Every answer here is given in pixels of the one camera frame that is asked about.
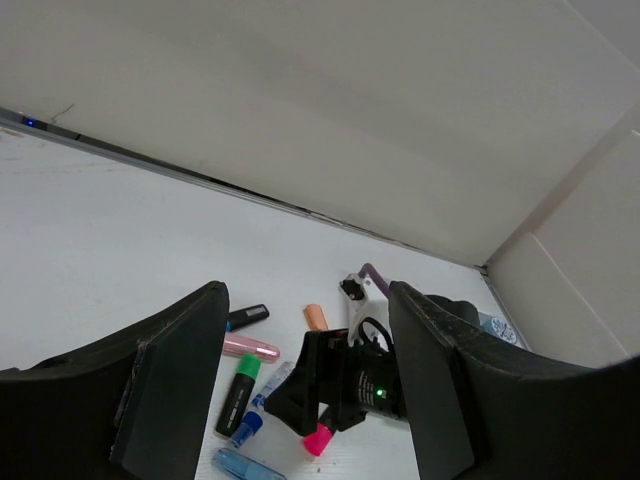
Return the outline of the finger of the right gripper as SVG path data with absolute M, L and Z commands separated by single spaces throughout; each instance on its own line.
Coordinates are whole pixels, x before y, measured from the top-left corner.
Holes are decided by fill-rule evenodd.
M 318 364 L 307 361 L 267 397 L 264 409 L 297 435 L 310 435 L 317 428 L 319 404 Z

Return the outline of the clear glue bottle blue cap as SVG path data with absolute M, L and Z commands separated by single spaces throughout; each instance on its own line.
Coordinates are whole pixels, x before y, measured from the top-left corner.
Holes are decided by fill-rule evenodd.
M 254 395 L 235 432 L 229 439 L 230 445 L 239 449 L 254 437 L 264 424 L 265 401 L 291 374 L 295 367 L 293 361 L 283 362 L 270 376 L 265 385 Z

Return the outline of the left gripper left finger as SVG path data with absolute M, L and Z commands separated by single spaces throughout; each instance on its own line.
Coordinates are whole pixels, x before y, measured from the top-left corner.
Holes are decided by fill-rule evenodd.
M 212 281 L 84 347 L 1 373 L 5 479 L 191 479 L 229 313 Z

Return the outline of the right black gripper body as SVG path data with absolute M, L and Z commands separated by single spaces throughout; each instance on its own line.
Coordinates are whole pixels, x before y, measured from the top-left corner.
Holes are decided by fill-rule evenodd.
M 346 329 L 308 332 L 299 356 L 302 372 L 301 433 L 315 428 L 324 404 L 325 417 L 345 431 L 374 413 L 395 420 L 408 417 L 391 335 L 360 329 L 354 343 Z

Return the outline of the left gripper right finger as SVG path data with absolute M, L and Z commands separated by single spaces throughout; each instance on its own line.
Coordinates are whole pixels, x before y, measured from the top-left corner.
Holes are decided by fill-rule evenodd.
M 424 479 L 635 479 L 639 361 L 553 360 L 489 335 L 404 282 L 389 319 Z

